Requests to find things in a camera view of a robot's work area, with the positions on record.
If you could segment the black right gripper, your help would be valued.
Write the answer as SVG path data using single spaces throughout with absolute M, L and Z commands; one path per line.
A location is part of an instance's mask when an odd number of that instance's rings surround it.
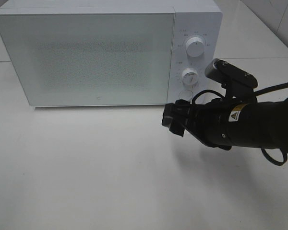
M 222 99 L 213 99 L 206 104 L 186 104 L 186 121 L 181 122 L 181 103 L 168 103 L 164 107 L 162 125 L 169 127 L 171 133 L 184 136 L 185 129 L 202 144 L 212 148 L 230 150 L 232 145 L 221 127 L 221 115 L 228 108 Z

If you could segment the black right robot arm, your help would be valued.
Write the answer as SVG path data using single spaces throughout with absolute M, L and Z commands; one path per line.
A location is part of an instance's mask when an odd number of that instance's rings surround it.
M 233 104 L 218 99 L 207 104 L 178 100 L 166 104 L 162 126 L 178 136 L 188 131 L 212 148 L 280 149 L 288 154 L 288 98 Z

